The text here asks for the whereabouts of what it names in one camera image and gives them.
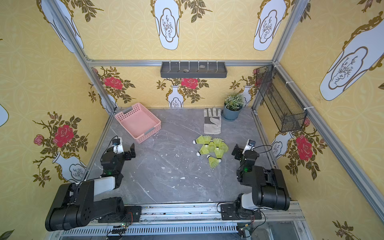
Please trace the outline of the yellow shuttlecock four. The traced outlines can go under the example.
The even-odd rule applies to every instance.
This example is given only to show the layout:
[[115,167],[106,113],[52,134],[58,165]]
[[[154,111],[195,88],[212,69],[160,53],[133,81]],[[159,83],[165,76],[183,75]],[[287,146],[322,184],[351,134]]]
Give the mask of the yellow shuttlecock four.
[[214,142],[216,148],[220,148],[222,142],[224,141],[223,139],[220,138],[213,138],[212,141]]

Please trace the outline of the yellow shuttlecock three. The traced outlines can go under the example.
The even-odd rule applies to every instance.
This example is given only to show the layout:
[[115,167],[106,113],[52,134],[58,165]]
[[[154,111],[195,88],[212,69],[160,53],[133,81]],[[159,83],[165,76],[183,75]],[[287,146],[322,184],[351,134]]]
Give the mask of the yellow shuttlecock three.
[[213,153],[216,149],[216,144],[213,140],[211,140],[208,144],[208,150],[210,153]]

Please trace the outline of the pink plastic storage basket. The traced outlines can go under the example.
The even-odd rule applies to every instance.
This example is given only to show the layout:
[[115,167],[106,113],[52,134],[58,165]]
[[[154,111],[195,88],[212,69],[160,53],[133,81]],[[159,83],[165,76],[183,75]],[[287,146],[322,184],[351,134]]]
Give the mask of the pink plastic storage basket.
[[139,144],[161,130],[161,121],[141,103],[115,114],[115,119]]

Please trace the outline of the yellow shuttlecock two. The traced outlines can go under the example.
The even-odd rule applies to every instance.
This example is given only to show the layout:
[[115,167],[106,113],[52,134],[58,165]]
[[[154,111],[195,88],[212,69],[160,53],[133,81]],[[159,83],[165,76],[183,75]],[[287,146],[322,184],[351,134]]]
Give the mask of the yellow shuttlecock two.
[[210,153],[209,145],[202,145],[200,150],[196,153],[197,156],[208,155]]

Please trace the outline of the yellow shuttlecock one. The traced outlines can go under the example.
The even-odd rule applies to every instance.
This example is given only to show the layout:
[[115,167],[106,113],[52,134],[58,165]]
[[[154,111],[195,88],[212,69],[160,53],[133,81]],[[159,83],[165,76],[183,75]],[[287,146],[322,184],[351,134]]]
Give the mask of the yellow shuttlecock one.
[[193,140],[193,144],[208,145],[211,140],[211,136],[199,136],[197,139]]

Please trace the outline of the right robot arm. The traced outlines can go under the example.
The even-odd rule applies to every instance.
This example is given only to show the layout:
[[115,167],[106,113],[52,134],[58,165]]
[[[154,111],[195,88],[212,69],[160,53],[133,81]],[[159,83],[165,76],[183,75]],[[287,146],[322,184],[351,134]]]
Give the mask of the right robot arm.
[[262,209],[287,211],[291,198],[279,169],[265,169],[255,165],[259,153],[252,148],[235,145],[232,155],[240,161],[237,180],[242,186],[251,187],[247,194],[239,194],[233,203],[218,204],[224,221],[253,221],[262,219]]

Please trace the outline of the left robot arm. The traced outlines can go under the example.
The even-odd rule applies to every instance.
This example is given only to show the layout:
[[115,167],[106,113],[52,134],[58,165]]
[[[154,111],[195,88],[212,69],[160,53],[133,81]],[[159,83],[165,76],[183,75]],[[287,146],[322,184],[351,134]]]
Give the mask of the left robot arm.
[[102,175],[97,179],[59,187],[45,220],[49,232],[85,227],[91,221],[100,223],[137,223],[142,214],[141,206],[126,207],[121,197],[95,201],[94,197],[118,189],[126,161],[136,157],[135,146],[119,152],[120,145],[113,143],[101,157]]

